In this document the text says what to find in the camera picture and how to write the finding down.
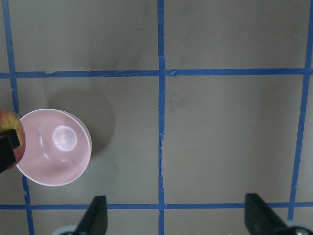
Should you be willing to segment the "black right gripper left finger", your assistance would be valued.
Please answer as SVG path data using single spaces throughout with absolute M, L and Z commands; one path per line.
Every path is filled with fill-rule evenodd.
M 74 235 L 105 235 L 108 227 L 106 196 L 95 196 Z

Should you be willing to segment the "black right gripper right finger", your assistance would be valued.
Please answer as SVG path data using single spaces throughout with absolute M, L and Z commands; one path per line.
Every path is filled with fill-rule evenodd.
M 245 227 L 251 235 L 311 235 L 306 226 L 284 222 L 256 193 L 245 195 Z

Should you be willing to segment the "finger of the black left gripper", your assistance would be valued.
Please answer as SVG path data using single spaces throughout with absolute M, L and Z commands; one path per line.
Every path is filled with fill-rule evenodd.
M 14 150 L 20 147 L 15 129 L 9 129 L 0 134 L 0 172 L 14 167 L 18 161 Z

